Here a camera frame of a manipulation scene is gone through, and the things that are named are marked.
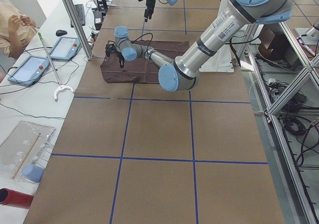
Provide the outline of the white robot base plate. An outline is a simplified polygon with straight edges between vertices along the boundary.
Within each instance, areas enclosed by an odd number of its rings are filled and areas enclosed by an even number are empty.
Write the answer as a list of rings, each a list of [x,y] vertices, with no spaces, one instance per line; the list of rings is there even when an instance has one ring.
[[[226,14],[223,14],[227,7],[228,0],[221,0],[221,4],[218,11],[217,21],[212,23],[212,27],[217,29],[227,18]],[[229,45],[223,45],[217,53],[208,59],[199,69],[200,72],[227,72],[233,73],[234,67],[232,63],[231,49]]]

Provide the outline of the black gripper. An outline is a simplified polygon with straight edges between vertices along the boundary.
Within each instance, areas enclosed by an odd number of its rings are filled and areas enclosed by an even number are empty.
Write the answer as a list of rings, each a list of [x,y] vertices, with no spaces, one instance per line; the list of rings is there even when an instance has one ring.
[[[106,53],[107,57],[110,57],[111,53],[115,54],[118,57],[118,59],[119,59],[120,67],[124,68],[124,63],[125,63],[124,57],[123,57],[123,55],[122,55],[122,53],[120,51],[116,50],[116,47],[115,47],[114,43],[107,43],[106,44],[105,53]]]
[[[144,13],[145,22],[148,22],[148,19],[152,19],[154,13],[156,0],[146,0],[146,9]]]

